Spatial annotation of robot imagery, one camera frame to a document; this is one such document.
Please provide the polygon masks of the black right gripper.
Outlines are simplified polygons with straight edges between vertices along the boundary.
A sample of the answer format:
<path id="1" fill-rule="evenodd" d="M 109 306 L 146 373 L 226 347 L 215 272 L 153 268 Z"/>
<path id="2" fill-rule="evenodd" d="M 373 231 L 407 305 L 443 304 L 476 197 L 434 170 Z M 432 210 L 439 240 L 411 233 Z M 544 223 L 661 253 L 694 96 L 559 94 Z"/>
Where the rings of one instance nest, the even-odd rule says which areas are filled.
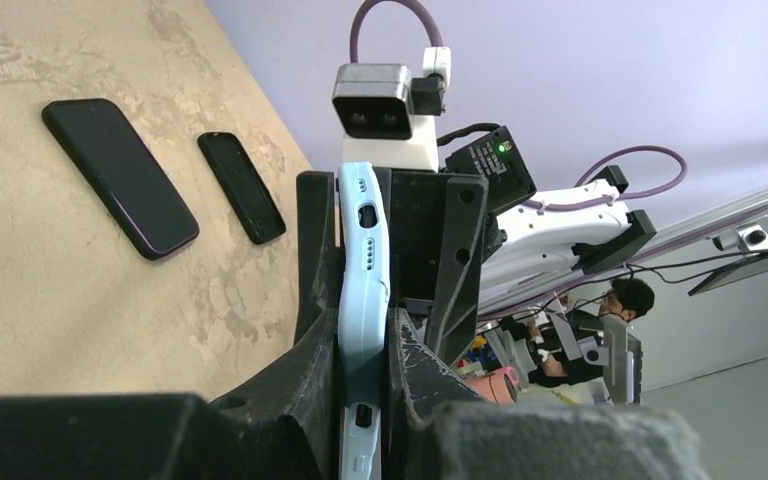
<path id="1" fill-rule="evenodd" d="M 390 305 L 433 303 L 425 343 L 446 358 L 457 304 L 477 305 L 487 181 L 470 174 L 374 169 L 391 245 Z M 299 342 L 320 314 L 338 303 L 342 265 L 336 242 L 335 176 L 307 171 L 296 178 Z"/>

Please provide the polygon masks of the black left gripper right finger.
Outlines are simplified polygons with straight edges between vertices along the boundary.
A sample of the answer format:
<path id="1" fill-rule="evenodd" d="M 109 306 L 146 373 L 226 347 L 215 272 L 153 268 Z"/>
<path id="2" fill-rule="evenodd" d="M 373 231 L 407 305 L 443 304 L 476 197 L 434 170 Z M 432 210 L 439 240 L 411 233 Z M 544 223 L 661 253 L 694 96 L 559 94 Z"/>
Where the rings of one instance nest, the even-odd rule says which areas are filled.
<path id="1" fill-rule="evenodd" d="M 635 406 L 499 405 L 390 312 L 386 479 L 706 479 L 678 415 Z"/>

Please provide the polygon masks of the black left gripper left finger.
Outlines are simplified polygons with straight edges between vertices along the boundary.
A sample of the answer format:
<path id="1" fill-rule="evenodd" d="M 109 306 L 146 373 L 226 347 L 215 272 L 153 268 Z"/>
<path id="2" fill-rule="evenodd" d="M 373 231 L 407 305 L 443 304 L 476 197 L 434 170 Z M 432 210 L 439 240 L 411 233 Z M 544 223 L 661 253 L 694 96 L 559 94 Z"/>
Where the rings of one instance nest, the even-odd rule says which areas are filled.
<path id="1" fill-rule="evenodd" d="M 333 479 L 336 313 L 208 402 L 191 393 L 0 397 L 0 479 Z"/>

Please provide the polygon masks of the light blue phone case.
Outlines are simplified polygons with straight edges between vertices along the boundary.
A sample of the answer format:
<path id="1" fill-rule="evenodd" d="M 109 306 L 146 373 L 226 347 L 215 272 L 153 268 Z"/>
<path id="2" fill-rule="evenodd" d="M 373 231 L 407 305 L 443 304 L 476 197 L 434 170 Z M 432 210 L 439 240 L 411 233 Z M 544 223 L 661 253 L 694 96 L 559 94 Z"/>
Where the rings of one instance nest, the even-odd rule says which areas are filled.
<path id="1" fill-rule="evenodd" d="M 338 185 L 345 248 L 337 329 L 345 385 L 339 477 L 369 479 L 380 438 L 390 235 L 370 163 L 343 164 Z"/>

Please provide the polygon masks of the black smartphone with purple edge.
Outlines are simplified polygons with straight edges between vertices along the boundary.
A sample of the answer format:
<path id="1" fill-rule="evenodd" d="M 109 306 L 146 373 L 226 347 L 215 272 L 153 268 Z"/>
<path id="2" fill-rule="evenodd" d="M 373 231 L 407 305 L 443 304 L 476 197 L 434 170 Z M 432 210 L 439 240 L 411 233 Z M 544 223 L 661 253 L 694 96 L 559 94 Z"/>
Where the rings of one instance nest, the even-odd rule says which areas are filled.
<path id="1" fill-rule="evenodd" d="M 141 256 L 159 260 L 198 237 L 196 218 L 115 103 L 56 100 L 41 118 Z"/>

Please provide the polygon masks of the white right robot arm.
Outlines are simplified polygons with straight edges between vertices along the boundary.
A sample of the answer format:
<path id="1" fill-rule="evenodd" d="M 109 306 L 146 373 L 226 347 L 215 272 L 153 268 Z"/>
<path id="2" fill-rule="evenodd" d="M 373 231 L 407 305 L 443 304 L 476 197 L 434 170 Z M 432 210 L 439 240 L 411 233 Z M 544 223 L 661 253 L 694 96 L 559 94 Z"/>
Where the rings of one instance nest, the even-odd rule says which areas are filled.
<path id="1" fill-rule="evenodd" d="M 347 256 L 335 242 L 347 221 L 335 218 L 337 200 L 348 212 L 372 208 L 373 225 L 362 239 L 388 231 L 390 300 L 424 303 L 443 311 L 438 356 L 455 364 L 475 337 L 482 307 L 479 292 L 502 276 L 519 275 L 531 297 L 539 279 L 561 270 L 601 273 L 620 266 L 655 235 L 648 215 L 619 202 L 595 203 L 576 211 L 516 207 L 489 213 L 489 187 L 476 175 L 375 168 L 350 162 L 338 174 L 304 172 L 296 180 L 299 242 L 299 312 L 295 339 L 325 321 L 336 330 Z"/>

